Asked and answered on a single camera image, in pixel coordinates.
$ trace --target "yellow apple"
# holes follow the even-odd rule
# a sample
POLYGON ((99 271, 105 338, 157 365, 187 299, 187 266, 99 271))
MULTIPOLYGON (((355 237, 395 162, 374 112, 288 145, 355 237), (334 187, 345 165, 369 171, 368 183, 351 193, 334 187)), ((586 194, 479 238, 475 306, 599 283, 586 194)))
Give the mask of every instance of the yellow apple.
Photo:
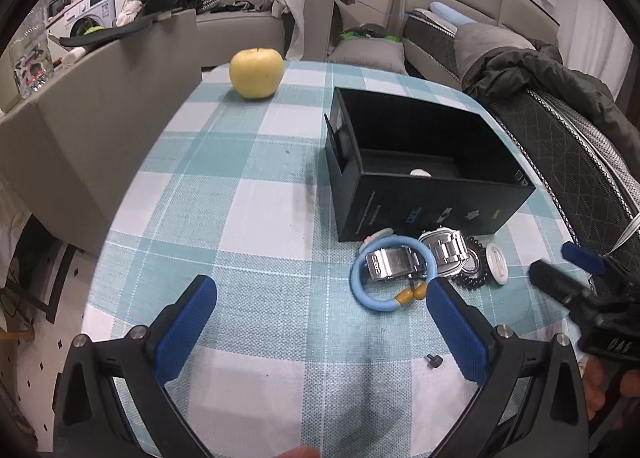
POLYGON ((231 84, 245 99, 272 96, 283 75, 284 61, 273 48, 241 50, 229 65, 231 84))

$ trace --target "yellow bead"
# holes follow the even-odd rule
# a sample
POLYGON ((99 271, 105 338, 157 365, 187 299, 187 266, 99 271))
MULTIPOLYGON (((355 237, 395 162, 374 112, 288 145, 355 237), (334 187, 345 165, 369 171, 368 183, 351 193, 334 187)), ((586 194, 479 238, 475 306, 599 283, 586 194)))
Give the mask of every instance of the yellow bead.
POLYGON ((414 299, 416 301, 422 301, 427 295, 427 284, 425 282, 421 282, 418 286, 414 288, 414 299))
POLYGON ((414 292, 410 288, 405 288, 402 292, 396 294, 396 301, 401 306, 407 306, 412 300, 414 300, 414 292))

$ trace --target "floor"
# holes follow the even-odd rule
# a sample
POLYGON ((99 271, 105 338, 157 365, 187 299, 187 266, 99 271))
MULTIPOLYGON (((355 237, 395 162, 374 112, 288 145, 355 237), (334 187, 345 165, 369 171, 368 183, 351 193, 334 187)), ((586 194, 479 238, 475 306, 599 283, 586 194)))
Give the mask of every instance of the floor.
MULTIPOLYGON (((56 243, 40 261, 30 290, 46 301, 53 286, 66 244, 56 243)), ((52 450, 52 398, 58 372, 65 364, 71 340, 80 333, 84 305, 94 276, 97 259, 76 250, 66 275, 58 305, 56 322, 49 323, 44 313, 20 306, 33 319, 35 337, 17 345, 17 404, 38 437, 38 451, 52 450)))

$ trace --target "checkered tablecloth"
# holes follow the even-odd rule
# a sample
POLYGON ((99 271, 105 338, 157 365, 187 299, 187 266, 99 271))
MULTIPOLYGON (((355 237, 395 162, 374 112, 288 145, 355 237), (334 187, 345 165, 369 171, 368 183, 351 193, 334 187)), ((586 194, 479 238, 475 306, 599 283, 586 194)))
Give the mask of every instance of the checkered tablecloth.
MULTIPOLYGON (((357 244, 337 242, 324 156, 322 115, 334 86, 440 102, 497 130, 538 188, 493 236, 508 260, 508 284, 462 296, 521 336, 572 331, 565 312, 526 278, 539 258, 578 275, 560 256, 568 231, 535 173, 475 101, 416 78, 297 62, 271 99, 246 102, 220 67, 175 114, 131 184, 82 327, 93 340, 121 337, 151 323, 194 276, 212 276, 218 305, 167 390, 217 456, 267 458, 299 444, 327 458, 428 454, 476 388, 423 302, 381 314, 351 295, 357 244), (444 364, 429 369, 426 353, 444 364)), ((152 448, 118 387, 134 430, 152 448)))

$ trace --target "blue ring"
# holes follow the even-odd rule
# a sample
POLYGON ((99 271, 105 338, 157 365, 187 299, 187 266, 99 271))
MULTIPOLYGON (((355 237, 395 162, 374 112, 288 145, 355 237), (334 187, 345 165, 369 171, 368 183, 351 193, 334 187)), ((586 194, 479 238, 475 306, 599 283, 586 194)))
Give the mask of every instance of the blue ring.
POLYGON ((438 265, 436 264, 436 258, 429 248, 423 243, 419 242, 415 238, 409 238, 408 236, 387 236, 386 238, 380 238, 372 241, 369 245, 366 245, 361 250, 360 254, 356 258, 353 266, 351 267, 350 285, 353 295, 358 302, 369 308, 370 310, 376 310, 378 312, 393 312, 400 308, 400 303, 397 299, 373 299, 367 294, 360 281, 360 273, 362 268, 367 264, 367 252, 373 252, 380 248, 393 248, 393 247, 411 247, 418 252, 427 264, 427 283, 434 279, 438 275, 438 265))

